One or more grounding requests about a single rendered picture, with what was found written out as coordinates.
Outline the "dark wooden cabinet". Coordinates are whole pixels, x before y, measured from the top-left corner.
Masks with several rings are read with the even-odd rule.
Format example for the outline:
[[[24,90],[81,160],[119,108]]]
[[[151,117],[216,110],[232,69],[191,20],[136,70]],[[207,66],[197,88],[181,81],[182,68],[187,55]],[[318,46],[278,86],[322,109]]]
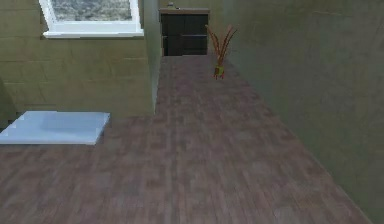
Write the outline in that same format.
[[[206,55],[208,8],[160,8],[164,56]]]

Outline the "white framed window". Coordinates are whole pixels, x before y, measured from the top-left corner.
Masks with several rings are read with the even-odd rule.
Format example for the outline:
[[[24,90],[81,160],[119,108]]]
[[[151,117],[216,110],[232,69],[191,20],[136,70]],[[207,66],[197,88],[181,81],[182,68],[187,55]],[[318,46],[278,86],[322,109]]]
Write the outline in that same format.
[[[51,39],[142,37],[139,0],[38,0]]]

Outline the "pale blue flat slab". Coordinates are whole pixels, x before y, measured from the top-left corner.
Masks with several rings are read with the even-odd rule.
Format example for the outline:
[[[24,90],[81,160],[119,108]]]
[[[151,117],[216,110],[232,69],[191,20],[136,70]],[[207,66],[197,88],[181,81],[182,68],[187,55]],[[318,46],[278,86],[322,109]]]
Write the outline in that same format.
[[[0,133],[0,144],[95,145],[110,114],[26,111]]]

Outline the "red twig house plant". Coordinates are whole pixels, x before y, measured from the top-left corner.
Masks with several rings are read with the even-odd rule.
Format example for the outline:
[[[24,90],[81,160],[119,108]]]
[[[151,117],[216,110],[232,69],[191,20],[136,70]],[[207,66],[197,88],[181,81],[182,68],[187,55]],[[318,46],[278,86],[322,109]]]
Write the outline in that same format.
[[[209,34],[209,37],[211,38],[214,52],[216,55],[216,65],[213,77],[215,79],[223,79],[225,76],[225,69],[224,69],[224,59],[227,54],[227,49],[229,46],[229,43],[237,30],[232,26],[229,25],[226,31],[226,34],[224,36],[223,40],[220,40],[218,36],[212,31],[212,29],[206,25],[207,32]]]

